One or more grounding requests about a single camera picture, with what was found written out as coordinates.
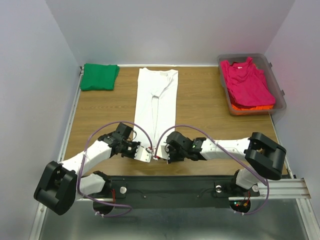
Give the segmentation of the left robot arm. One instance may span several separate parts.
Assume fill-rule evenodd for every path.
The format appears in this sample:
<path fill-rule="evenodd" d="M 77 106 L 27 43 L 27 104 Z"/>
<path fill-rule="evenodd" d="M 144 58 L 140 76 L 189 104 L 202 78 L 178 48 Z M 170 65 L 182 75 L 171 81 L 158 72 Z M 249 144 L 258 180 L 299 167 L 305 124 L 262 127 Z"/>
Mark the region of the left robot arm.
<path fill-rule="evenodd" d="M 120 154 L 122 157 L 150 162 L 150 152 L 144 148 L 139 141 L 130 141 L 129 137 L 133 128 L 119 123 L 116 130 L 103 134 L 84 151 L 64 160 L 60 163 L 49 162 L 40 177 L 33 197 L 57 215 L 65 214 L 73 203 L 81 198 L 87 198 L 94 203 L 114 209 L 125 208 L 127 212 L 132 207 L 126 204 L 108 203 L 94 199 L 93 194 L 106 197 L 110 193 L 115 194 L 112 189 L 110 178 L 100 171 L 96 171 L 87 177 L 83 174 L 100 162 Z"/>

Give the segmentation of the white t shirt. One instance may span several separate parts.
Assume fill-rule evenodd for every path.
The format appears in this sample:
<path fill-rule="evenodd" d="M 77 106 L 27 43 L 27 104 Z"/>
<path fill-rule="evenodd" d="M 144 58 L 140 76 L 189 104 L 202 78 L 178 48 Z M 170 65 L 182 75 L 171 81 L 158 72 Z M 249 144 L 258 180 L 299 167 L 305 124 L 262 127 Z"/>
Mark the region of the white t shirt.
<path fill-rule="evenodd" d="M 178 70 L 139 69 L 133 130 L 144 148 L 152 142 L 153 152 L 163 132 L 176 124 L 178 83 Z"/>

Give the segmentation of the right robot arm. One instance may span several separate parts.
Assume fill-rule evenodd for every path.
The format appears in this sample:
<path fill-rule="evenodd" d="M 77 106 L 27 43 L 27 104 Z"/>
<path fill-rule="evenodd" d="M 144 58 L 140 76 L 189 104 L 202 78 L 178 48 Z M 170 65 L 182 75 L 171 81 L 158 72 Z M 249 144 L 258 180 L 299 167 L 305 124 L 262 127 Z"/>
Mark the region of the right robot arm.
<path fill-rule="evenodd" d="M 233 159 L 247 161 L 249 166 L 238 170 L 230 182 L 231 192 L 242 195 L 261 180 L 282 178 L 287 150 L 260 132 L 234 140 L 190 139 L 178 131 L 171 132 L 161 147 L 162 158 L 168 163 Z"/>

